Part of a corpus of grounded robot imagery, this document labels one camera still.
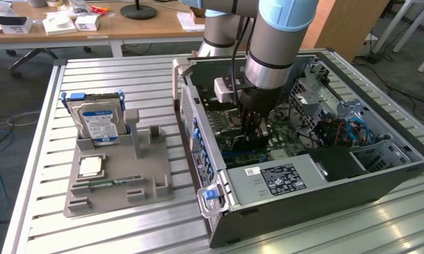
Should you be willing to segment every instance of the open computer chassis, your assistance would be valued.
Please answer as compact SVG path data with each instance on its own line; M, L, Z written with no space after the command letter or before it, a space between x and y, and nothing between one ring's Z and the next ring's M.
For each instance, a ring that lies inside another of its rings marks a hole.
M212 248L374 202L424 172L423 143L320 51L299 53L266 147L235 151L236 109L214 91L230 63L230 57L176 59L174 72L183 78L178 94L175 77L176 117ZM244 65L240 55L238 76ZM351 93L346 99L331 76Z

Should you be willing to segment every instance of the white box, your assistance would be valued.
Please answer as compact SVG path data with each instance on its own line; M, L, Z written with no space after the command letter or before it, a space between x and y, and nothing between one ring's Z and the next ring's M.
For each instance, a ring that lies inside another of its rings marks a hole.
M78 17L76 28L79 29L79 31L98 31L99 25L99 16L87 15Z
M47 35L78 32L71 18L66 16L48 17L46 20L43 20L43 24Z
M358 53L358 57L366 57L370 56L371 54L371 48L375 48L375 44L379 42L379 38L374 35L374 34L368 34L367 38L366 38L366 42L360 48L360 51Z
M2 25L2 30L4 33L30 33L32 26L34 21L27 18L27 21L23 25Z

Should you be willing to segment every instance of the black lamp base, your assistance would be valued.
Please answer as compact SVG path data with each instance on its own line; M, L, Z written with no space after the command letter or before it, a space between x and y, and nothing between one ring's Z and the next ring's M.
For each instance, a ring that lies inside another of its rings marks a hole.
M140 5L140 9L136 9L136 5L127 5L120 9L120 13L124 17L134 20L148 20L156 16L156 9L147 5Z

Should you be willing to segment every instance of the white cardboard box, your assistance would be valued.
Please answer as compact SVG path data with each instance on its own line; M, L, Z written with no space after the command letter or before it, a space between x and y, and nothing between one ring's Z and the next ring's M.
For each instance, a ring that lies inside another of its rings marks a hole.
M99 16L87 15L79 16L76 20L76 28L79 31L98 31L99 30Z
M2 25L4 33L30 33L34 21L27 18L24 25Z
M78 32L76 26L68 17L48 17L43 20L43 24L47 35Z

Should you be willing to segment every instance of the blue network cable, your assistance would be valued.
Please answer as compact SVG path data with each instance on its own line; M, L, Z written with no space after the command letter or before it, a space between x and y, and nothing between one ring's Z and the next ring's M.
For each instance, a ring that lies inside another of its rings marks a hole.
M7 145L0 149L0 153L2 153L10 147L11 143L14 141L14 135L10 131L0 131L0 133L7 133L10 136L10 140L8 140Z
M8 211L8 194L7 194L6 185L4 185L3 180L2 180L2 175L0 175L0 187L3 190L3 194L6 196L6 207L3 208L3 211L0 213L0 218L2 218L7 214L7 211Z

